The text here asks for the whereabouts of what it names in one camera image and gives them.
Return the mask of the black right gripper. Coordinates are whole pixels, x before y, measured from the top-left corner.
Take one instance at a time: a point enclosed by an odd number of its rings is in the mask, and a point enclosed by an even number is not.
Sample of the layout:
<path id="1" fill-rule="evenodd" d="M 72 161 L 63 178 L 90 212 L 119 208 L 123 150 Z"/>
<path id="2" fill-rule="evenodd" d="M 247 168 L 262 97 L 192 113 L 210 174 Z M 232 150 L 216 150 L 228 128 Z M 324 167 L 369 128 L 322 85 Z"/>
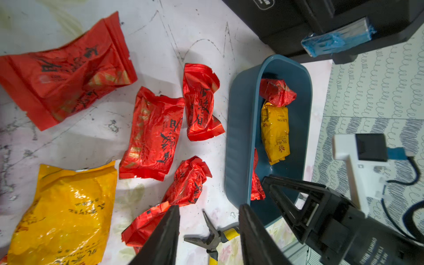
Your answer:
<path id="1" fill-rule="evenodd" d="M 267 176 L 262 186 L 295 237 L 324 265 L 421 265 L 424 248 L 322 184 Z"/>

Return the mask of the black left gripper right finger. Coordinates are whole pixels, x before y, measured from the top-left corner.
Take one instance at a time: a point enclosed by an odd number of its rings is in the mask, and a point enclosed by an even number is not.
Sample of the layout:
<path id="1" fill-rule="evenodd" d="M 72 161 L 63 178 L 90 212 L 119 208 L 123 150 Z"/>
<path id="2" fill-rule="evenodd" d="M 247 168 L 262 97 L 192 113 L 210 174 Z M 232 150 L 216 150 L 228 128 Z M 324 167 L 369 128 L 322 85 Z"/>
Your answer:
<path id="1" fill-rule="evenodd" d="M 244 264 L 290 265 L 249 205 L 239 208 L 239 229 Z"/>

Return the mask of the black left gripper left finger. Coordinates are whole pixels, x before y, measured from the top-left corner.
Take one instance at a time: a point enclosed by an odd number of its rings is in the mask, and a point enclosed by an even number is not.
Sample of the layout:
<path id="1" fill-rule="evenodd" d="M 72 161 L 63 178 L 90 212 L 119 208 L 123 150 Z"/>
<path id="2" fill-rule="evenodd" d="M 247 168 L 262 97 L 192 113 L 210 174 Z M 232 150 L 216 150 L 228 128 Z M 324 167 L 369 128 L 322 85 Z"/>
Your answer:
<path id="1" fill-rule="evenodd" d="M 175 265 L 179 228 L 180 208 L 174 205 L 129 265 Z"/>

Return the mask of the red tea bag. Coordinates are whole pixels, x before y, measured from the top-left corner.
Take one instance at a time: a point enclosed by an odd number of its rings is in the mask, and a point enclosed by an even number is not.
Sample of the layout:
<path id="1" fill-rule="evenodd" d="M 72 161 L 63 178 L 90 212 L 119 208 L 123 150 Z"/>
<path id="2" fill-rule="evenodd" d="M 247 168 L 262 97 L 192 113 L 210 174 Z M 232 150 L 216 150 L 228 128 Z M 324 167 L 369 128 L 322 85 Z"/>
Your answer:
<path id="1" fill-rule="evenodd" d="M 57 49 L 1 56 L 1 85 L 41 131 L 137 81 L 119 13 Z"/>
<path id="2" fill-rule="evenodd" d="M 288 106 L 297 97 L 284 80 L 270 78 L 261 79 L 259 95 L 275 107 Z"/>
<path id="3" fill-rule="evenodd" d="M 265 200 L 266 194 L 262 188 L 261 181 L 259 180 L 258 175 L 256 174 L 256 167 L 258 165 L 258 152 L 255 149 L 254 153 L 254 164 L 252 171 L 252 187 L 251 187 L 251 201 L 262 201 Z"/>
<path id="4" fill-rule="evenodd" d="M 213 115 L 214 93 L 220 81 L 214 71 L 203 64 L 185 64 L 183 96 L 187 111 L 187 137 L 204 141 L 225 132 L 222 123 Z"/>
<path id="5" fill-rule="evenodd" d="M 166 212 L 172 206 L 195 204 L 199 199 L 203 184 L 211 178 L 207 164 L 199 157 L 182 161 L 174 174 L 174 181 L 166 191 L 162 202 L 153 206 L 138 217 L 121 233 L 121 240 L 138 253 L 146 244 Z"/>
<path id="6" fill-rule="evenodd" d="M 119 178 L 163 181 L 180 137 L 184 98 L 157 96 L 141 87 L 133 111 L 129 147 L 119 164 Z"/>

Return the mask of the yellow tea bag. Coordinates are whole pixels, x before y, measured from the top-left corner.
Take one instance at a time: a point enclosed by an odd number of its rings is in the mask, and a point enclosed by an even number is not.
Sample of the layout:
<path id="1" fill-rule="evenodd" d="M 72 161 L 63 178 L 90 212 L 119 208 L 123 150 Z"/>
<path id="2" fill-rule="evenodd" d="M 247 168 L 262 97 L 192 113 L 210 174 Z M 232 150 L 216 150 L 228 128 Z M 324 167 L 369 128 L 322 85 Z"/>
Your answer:
<path id="1" fill-rule="evenodd" d="M 118 171 L 42 164 L 32 205 L 18 223 L 9 265 L 97 265 L 109 237 Z"/>
<path id="2" fill-rule="evenodd" d="M 271 166 L 290 155 L 287 107 L 264 103 L 261 109 L 261 139 Z"/>

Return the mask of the teal plastic storage box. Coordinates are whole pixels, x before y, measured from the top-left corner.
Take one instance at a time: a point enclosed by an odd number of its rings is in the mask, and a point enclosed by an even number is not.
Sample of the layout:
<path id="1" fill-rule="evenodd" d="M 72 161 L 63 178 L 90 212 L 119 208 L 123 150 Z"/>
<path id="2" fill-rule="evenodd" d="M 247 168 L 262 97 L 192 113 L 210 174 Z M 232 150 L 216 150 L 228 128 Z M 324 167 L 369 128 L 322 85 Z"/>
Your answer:
<path id="1" fill-rule="evenodd" d="M 290 155 L 270 165 L 261 139 L 260 118 L 265 100 L 259 95 L 263 76 L 285 80 L 297 98 L 288 106 Z M 312 81 L 308 70 L 282 55 L 272 55 L 234 78 L 229 94 L 224 190 L 231 204 L 249 204 L 265 227 L 282 218 L 270 198 L 251 200 L 252 175 L 302 180 L 307 158 Z"/>

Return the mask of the black plastic toolbox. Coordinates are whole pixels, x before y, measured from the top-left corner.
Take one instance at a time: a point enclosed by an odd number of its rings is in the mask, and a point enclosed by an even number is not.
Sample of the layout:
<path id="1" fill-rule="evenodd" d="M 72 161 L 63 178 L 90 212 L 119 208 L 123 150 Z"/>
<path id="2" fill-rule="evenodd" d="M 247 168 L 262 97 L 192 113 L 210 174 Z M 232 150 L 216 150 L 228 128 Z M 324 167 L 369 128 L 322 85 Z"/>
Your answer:
<path id="1" fill-rule="evenodd" d="M 424 23 L 423 1 L 225 1 L 276 54 L 299 63 L 353 62 L 359 54 L 407 42 Z M 308 55 L 301 41 L 360 19 L 376 31 L 369 42 L 335 54 Z"/>

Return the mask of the yellow handled pliers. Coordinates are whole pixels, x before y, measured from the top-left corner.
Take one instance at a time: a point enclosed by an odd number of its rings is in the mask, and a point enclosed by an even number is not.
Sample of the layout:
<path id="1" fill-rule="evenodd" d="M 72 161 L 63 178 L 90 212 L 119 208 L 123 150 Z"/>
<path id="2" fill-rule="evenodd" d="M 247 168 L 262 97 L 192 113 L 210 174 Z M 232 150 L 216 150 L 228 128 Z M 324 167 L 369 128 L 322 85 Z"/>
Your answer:
<path id="1" fill-rule="evenodd" d="M 217 230 L 206 212 L 203 210 L 202 213 L 209 229 L 208 237 L 200 238 L 185 236 L 184 241 L 206 249 L 206 252 L 209 255 L 209 265 L 217 265 L 219 253 L 216 248 L 219 244 L 226 243 L 238 237 L 240 235 L 240 229 L 237 225 L 235 225 L 225 231 Z"/>

